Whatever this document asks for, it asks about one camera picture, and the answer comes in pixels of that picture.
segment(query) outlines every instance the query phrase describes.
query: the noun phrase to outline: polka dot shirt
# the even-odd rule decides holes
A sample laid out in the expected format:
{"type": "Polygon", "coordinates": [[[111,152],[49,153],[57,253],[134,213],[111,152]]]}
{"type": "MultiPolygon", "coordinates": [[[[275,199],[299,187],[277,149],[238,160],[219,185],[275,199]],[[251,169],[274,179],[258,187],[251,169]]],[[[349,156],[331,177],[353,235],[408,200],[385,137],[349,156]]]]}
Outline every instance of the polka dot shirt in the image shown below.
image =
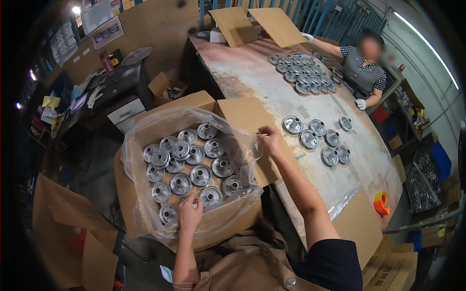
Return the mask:
{"type": "MultiPolygon", "coordinates": [[[[342,52],[342,55],[344,58],[348,55],[348,53],[353,49],[352,46],[343,46],[340,47],[340,51],[342,52]]],[[[361,58],[361,69],[364,68],[371,68],[377,66],[375,63],[369,64],[367,66],[364,65],[364,59],[361,58]]],[[[379,90],[384,90],[385,89],[385,84],[387,81],[387,74],[384,73],[375,83],[374,83],[374,88],[377,88],[379,90]]]]}

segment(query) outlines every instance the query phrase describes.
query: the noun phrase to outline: fluorescent light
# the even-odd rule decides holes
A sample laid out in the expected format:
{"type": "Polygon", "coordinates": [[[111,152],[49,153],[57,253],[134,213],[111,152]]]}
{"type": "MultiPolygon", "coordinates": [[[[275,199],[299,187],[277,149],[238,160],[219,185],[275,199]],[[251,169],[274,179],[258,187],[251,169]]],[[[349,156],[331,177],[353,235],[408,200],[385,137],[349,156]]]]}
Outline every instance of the fluorescent light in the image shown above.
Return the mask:
{"type": "Polygon", "coordinates": [[[394,12],[396,16],[398,16],[399,19],[401,19],[404,23],[406,23],[412,30],[414,30],[414,32],[419,35],[419,37],[426,43],[426,45],[434,52],[435,56],[437,57],[437,59],[439,59],[439,61],[442,63],[442,65],[445,67],[445,70],[448,72],[448,74],[450,75],[450,78],[452,79],[453,81],[453,84],[455,84],[455,87],[456,89],[458,90],[458,85],[456,84],[456,81],[455,81],[455,78],[453,78],[453,75],[452,73],[450,73],[450,70],[447,68],[446,64],[443,62],[442,58],[439,56],[439,54],[435,51],[435,49],[431,46],[431,44],[425,39],[425,37],[422,36],[422,34],[414,28],[414,26],[411,25],[411,23],[409,23],[408,21],[406,21],[406,19],[404,19],[403,17],[401,17],[401,15],[399,15],[398,13],[394,12]]]}

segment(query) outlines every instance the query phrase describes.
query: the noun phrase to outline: white glove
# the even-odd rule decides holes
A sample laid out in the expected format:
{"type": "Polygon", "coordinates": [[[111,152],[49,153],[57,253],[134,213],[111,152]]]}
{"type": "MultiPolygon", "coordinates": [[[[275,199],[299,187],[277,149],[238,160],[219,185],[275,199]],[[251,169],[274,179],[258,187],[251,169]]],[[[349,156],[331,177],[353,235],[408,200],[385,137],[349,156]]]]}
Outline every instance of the white glove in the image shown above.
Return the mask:
{"type": "Polygon", "coordinates": [[[88,100],[88,108],[92,109],[92,107],[94,106],[94,103],[96,102],[97,99],[99,99],[100,97],[102,97],[103,93],[100,93],[100,91],[102,91],[103,89],[105,88],[105,86],[97,86],[94,91],[92,92],[92,94],[90,95],[89,97],[89,100],[88,100]]]}
{"type": "Polygon", "coordinates": [[[301,35],[304,36],[304,38],[308,41],[308,43],[311,43],[312,40],[314,39],[314,36],[310,34],[305,34],[304,32],[301,32],[301,35]]]}
{"type": "Polygon", "coordinates": [[[360,110],[366,109],[366,101],[364,101],[363,99],[356,99],[356,105],[360,110]]]}

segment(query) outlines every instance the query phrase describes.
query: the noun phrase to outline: white drawer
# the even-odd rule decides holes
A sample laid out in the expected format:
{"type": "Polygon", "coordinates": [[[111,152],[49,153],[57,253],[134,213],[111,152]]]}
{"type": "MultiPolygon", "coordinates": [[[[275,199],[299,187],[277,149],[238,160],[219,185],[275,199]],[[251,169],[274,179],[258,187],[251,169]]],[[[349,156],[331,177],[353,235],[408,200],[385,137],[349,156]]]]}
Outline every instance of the white drawer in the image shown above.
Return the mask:
{"type": "Polygon", "coordinates": [[[142,111],[145,111],[144,105],[141,100],[137,98],[108,114],[107,117],[112,121],[113,124],[118,124],[142,111]]]}

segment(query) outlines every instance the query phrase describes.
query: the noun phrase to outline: orange tape dispenser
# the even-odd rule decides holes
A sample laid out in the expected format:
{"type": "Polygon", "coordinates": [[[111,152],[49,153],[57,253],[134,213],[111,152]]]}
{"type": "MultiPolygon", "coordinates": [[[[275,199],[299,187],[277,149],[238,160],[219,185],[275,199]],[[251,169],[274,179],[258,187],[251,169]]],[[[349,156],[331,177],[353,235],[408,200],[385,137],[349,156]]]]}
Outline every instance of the orange tape dispenser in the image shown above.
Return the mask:
{"type": "Polygon", "coordinates": [[[376,209],[377,213],[380,214],[380,216],[382,217],[390,214],[387,193],[379,192],[376,194],[374,199],[374,208],[376,209]]]}

